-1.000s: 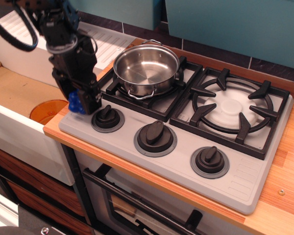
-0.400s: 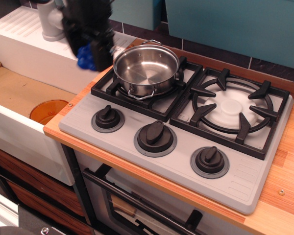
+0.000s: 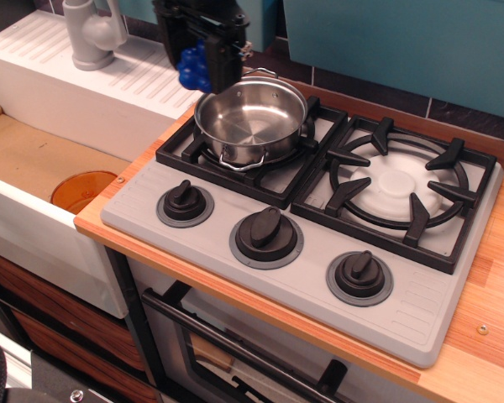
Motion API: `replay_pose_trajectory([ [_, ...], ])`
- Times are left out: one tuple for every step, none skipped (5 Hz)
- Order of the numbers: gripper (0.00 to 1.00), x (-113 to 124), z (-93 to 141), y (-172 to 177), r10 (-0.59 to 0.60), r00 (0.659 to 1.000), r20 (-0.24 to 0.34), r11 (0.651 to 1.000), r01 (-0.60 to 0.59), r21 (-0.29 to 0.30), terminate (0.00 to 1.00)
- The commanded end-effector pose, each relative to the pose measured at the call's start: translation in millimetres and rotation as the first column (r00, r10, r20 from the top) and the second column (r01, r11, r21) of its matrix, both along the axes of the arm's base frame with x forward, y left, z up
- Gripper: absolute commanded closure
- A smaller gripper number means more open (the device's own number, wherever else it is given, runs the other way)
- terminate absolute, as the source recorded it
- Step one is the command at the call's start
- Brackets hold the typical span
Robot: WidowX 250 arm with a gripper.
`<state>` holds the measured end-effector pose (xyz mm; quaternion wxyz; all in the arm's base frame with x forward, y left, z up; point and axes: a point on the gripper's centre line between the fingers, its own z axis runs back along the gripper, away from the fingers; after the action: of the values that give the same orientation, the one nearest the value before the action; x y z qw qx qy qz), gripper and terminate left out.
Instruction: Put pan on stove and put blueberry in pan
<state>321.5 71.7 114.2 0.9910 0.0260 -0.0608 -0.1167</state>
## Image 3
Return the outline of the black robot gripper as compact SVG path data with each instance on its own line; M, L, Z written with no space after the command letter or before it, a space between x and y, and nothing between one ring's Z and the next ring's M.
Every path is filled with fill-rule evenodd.
M224 92L240 81L239 51L249 44L249 17L236 1L153 1L162 44L177 69L183 50L204 40L211 93Z

